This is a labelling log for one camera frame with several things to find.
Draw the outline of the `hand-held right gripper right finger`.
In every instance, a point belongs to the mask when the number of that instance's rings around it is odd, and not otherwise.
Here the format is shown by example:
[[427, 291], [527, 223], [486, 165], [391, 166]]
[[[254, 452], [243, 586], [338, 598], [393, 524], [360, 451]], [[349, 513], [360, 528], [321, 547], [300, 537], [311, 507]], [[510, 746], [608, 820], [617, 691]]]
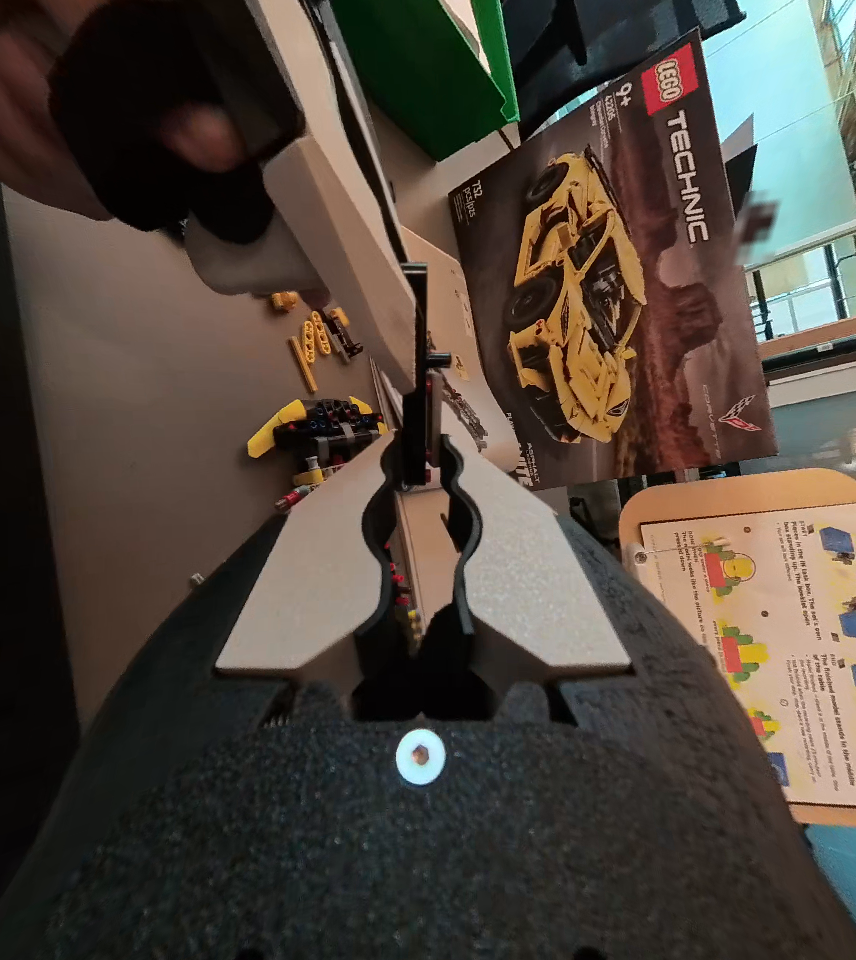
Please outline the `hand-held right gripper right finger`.
[[458, 555], [438, 613], [439, 716], [493, 716], [518, 685], [545, 692], [631, 675], [558, 515], [469, 439], [444, 435], [439, 453]]

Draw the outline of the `yellow car picture box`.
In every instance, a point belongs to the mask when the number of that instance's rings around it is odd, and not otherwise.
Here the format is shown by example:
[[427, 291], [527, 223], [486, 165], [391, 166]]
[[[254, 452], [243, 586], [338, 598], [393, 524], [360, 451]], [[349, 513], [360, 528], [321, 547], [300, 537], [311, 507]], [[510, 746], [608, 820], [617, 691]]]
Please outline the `yellow car picture box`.
[[519, 483], [776, 454], [698, 28], [448, 203]]

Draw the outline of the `partly built lego car chassis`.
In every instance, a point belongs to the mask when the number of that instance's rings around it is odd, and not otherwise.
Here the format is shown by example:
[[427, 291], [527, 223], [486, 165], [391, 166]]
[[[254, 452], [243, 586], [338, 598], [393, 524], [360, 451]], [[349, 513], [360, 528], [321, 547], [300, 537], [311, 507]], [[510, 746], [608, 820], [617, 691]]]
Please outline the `partly built lego car chassis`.
[[[295, 506], [387, 434], [393, 432], [382, 415], [355, 397], [311, 403], [295, 401], [251, 438], [247, 452], [253, 458], [269, 452], [291, 456], [297, 468], [291, 490], [276, 502], [278, 519], [283, 524]], [[395, 614], [402, 632], [402, 647], [408, 647], [417, 637], [418, 621], [410, 596], [410, 583], [406, 580], [407, 563], [401, 550], [397, 483], [394, 475], [397, 522], [386, 544], [386, 555], [393, 575]]]

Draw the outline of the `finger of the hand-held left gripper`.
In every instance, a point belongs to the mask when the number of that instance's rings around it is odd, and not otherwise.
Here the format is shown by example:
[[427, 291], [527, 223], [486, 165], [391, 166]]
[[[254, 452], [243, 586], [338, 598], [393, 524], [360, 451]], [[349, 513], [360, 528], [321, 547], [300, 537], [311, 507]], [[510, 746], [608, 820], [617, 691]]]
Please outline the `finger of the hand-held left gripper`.
[[394, 386], [416, 385], [415, 301], [358, 170], [343, 176], [314, 138], [302, 137], [263, 169], [274, 213], [251, 244], [218, 239], [195, 218], [185, 231], [194, 271], [224, 295], [325, 289]]

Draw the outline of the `scattered yellow lego pieces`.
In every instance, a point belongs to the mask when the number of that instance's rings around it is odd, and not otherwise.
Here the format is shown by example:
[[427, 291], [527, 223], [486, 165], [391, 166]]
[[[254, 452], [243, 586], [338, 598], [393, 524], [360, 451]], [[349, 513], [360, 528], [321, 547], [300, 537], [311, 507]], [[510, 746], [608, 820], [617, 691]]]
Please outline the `scattered yellow lego pieces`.
[[349, 366], [364, 353], [363, 344], [353, 335], [350, 319], [342, 308], [331, 306], [328, 294], [282, 291], [268, 294], [266, 302], [273, 316], [297, 314], [301, 318], [299, 331], [290, 336], [288, 345], [311, 397], [320, 397], [315, 375], [318, 362], [333, 356], [343, 366]]

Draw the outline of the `open instruction booklet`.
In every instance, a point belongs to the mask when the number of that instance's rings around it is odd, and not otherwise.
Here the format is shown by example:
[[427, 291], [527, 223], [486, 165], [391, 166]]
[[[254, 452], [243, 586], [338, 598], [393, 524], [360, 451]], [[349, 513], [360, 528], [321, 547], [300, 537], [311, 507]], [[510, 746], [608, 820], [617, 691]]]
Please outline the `open instruction booklet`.
[[[489, 458], [490, 446], [477, 449], [476, 437], [459, 417], [461, 406], [449, 403], [445, 396], [453, 392], [476, 419], [488, 414], [497, 423], [505, 420], [484, 379], [475, 330], [466, 327], [465, 316], [471, 314], [471, 308], [464, 273], [454, 258], [405, 226], [400, 228], [400, 236], [409, 258], [406, 263], [425, 263], [428, 267], [427, 324], [434, 351], [452, 355], [450, 368], [440, 374], [441, 437], [456, 435], [470, 440], [482, 457], [500, 469]], [[410, 646], [402, 647], [402, 658], [409, 666], [430, 666], [431, 655], [438, 654], [438, 613], [451, 603], [458, 555], [446, 530], [449, 497], [442, 486], [440, 469], [432, 471], [427, 486], [402, 486], [402, 421], [403, 415], [391, 422], [398, 449], [394, 475], [398, 479], [401, 548], [418, 621], [417, 637]]]

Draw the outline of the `wooden clipboard with instruction sheet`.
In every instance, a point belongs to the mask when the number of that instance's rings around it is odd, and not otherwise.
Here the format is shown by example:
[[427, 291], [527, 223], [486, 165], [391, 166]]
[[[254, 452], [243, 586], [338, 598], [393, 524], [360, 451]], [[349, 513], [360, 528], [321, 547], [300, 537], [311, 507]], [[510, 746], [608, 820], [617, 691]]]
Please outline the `wooden clipboard with instruction sheet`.
[[619, 537], [744, 710], [794, 819], [856, 827], [856, 480], [655, 486], [626, 501]]

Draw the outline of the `green plastic bin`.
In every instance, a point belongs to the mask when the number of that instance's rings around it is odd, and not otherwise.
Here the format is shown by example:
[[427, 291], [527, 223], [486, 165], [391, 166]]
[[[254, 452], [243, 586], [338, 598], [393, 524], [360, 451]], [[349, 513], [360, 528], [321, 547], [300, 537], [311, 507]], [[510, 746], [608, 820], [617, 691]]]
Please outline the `green plastic bin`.
[[501, 2], [332, 7], [366, 95], [433, 161], [519, 122]]

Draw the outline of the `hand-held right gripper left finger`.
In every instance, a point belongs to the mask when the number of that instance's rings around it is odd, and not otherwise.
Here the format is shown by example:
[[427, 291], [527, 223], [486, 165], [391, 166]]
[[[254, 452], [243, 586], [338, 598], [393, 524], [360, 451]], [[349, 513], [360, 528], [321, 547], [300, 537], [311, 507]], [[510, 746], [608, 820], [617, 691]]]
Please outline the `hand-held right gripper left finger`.
[[319, 682], [351, 698], [402, 660], [394, 582], [397, 438], [382, 436], [284, 519], [215, 662], [219, 675]]

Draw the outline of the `black lego beam with red pins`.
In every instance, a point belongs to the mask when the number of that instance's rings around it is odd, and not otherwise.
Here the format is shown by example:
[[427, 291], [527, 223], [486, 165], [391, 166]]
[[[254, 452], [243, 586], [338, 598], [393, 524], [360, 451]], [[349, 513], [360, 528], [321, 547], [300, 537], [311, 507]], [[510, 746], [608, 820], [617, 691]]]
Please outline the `black lego beam with red pins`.
[[452, 355], [434, 351], [427, 324], [428, 267], [410, 262], [401, 266], [414, 295], [414, 388], [403, 396], [401, 427], [402, 486], [412, 490], [427, 486], [433, 470], [440, 469], [441, 372], [451, 365]]

